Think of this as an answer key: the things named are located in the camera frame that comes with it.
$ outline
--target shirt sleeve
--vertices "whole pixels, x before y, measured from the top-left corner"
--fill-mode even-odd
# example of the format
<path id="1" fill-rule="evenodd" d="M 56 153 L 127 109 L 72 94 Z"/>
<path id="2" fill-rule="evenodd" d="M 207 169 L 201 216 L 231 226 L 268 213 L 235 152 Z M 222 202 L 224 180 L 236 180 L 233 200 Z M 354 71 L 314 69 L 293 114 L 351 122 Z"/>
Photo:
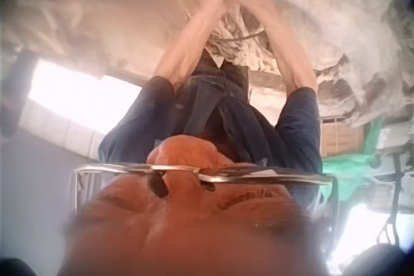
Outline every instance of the shirt sleeve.
<path id="1" fill-rule="evenodd" d="M 154 144 L 152 129 L 174 98 L 173 85 L 167 79 L 151 78 L 125 116 L 102 140 L 98 149 L 99 162 L 145 161 Z"/>
<path id="2" fill-rule="evenodd" d="M 293 168 L 322 172 L 320 116 L 314 90 L 300 88 L 287 98 L 276 131 L 287 146 Z"/>

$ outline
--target brown box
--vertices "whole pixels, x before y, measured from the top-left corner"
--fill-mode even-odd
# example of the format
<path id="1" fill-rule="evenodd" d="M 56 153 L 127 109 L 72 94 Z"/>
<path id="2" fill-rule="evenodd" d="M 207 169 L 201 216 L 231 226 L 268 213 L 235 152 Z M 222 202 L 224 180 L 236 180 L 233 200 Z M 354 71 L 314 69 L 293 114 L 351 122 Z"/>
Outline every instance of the brown box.
<path id="1" fill-rule="evenodd" d="M 364 149 L 364 127 L 351 127 L 342 118 L 327 118 L 321 125 L 321 155 L 357 153 Z"/>

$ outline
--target green cloth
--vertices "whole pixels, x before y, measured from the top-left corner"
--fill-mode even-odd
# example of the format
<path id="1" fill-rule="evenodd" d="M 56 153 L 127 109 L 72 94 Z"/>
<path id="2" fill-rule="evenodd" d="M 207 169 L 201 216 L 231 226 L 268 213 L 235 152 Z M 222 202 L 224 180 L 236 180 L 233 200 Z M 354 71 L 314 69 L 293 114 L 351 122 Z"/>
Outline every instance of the green cloth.
<path id="1" fill-rule="evenodd" d="M 335 175 L 338 179 L 339 199 L 349 200 L 357 188 L 364 184 L 364 177 L 370 171 L 369 163 L 375 156 L 384 118 L 372 122 L 365 140 L 363 154 L 345 154 L 323 159 L 323 173 Z M 331 186 L 322 186 L 321 193 L 326 199 L 331 194 Z"/>

